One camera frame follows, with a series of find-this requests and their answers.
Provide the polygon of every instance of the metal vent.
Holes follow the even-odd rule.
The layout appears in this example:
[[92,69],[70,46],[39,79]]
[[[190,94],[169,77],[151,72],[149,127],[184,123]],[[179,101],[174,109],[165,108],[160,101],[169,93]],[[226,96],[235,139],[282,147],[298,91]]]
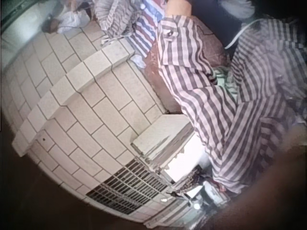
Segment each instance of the metal vent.
[[166,187],[160,178],[135,158],[86,195],[104,206],[128,215]]

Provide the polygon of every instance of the patterned fabric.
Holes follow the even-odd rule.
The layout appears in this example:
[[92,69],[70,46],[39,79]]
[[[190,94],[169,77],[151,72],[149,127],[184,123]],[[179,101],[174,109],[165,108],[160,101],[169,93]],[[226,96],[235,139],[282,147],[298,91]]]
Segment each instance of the patterned fabric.
[[261,19],[240,37],[229,74],[237,99],[217,79],[194,22],[164,18],[159,72],[201,138],[213,178],[240,193],[273,161],[288,129],[306,122],[306,35],[295,21]]

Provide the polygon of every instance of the reddish-brown surface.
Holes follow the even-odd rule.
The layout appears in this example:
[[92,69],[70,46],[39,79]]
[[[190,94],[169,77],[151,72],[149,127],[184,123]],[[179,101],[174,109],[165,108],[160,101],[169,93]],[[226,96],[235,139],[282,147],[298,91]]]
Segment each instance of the reddish-brown surface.
[[[199,28],[199,34],[203,40],[203,52],[210,64],[215,66],[226,65],[226,55],[221,42],[213,35],[213,33],[196,17],[193,20]],[[181,113],[179,104],[172,97],[163,79],[158,72],[158,45],[155,41],[151,51],[145,59],[145,76],[159,98],[164,107],[170,113]]]

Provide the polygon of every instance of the striped cloth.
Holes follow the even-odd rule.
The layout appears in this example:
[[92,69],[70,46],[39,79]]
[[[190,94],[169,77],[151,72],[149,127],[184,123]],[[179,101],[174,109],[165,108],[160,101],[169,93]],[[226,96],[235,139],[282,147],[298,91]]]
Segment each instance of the striped cloth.
[[153,46],[157,23],[163,18],[164,12],[161,0],[144,0],[143,3],[146,8],[136,22],[135,33],[127,40],[145,58]]
[[217,85],[190,18],[158,27],[159,71],[201,138],[213,178],[240,193],[272,164],[294,124],[306,122],[306,34],[295,21],[261,19],[240,37],[230,75]]

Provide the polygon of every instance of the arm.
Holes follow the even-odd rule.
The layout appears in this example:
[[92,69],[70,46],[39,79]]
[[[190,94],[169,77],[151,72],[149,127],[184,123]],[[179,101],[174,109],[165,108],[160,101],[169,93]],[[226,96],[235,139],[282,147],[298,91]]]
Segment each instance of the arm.
[[157,37],[160,75],[203,143],[213,150],[211,160],[219,165],[236,104],[224,88],[216,85],[197,27],[189,18],[190,3],[169,0],[165,15]]

